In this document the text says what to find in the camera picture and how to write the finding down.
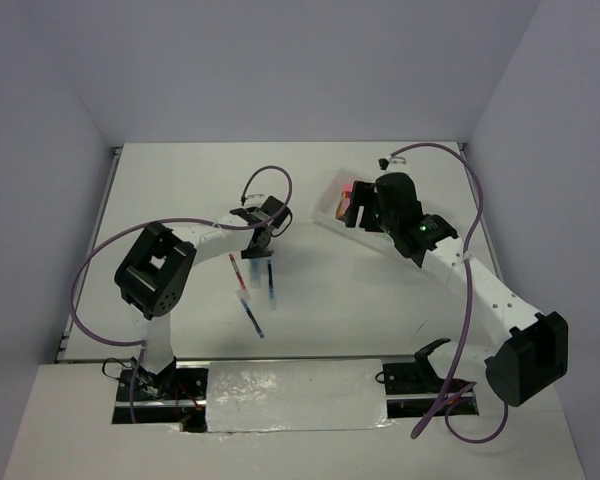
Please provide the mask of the pink-capped small bottle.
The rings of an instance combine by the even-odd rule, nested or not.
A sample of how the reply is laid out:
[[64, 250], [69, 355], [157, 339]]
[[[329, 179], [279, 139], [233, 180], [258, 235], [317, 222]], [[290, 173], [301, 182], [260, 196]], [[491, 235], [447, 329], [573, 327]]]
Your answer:
[[341, 188], [338, 204], [337, 204], [336, 211], [335, 211], [335, 218], [338, 221], [341, 221], [341, 222], [346, 221], [346, 212], [350, 205], [352, 191], [353, 191], [352, 184], [345, 184]]

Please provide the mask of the blue highlighter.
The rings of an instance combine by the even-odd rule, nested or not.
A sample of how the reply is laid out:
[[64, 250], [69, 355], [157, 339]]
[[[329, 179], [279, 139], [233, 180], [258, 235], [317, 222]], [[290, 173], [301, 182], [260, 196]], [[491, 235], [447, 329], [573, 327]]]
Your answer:
[[262, 286], [262, 260], [251, 258], [249, 260], [249, 287], [259, 289]]

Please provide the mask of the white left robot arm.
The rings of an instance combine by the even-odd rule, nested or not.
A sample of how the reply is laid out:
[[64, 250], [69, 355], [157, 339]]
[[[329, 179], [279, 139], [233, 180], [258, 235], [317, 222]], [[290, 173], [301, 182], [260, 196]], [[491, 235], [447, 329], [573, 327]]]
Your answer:
[[248, 260], [270, 257], [274, 232], [291, 218], [289, 207], [269, 196], [260, 203], [230, 210], [217, 223], [171, 229], [152, 222], [144, 227], [114, 281], [121, 298], [137, 310], [136, 322], [144, 341], [139, 384], [151, 397], [162, 399], [175, 389], [170, 314], [181, 300], [192, 268], [234, 253]]

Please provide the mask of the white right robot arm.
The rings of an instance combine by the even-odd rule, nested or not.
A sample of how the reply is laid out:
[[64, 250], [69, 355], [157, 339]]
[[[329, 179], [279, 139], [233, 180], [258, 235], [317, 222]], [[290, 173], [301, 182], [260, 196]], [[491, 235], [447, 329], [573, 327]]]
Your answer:
[[426, 214], [411, 178], [388, 173], [352, 185], [345, 225], [384, 233], [397, 252], [448, 289], [469, 294], [497, 348], [486, 379], [507, 405], [519, 407], [562, 378], [568, 369], [569, 326], [557, 312], [544, 314], [500, 281], [442, 216]]

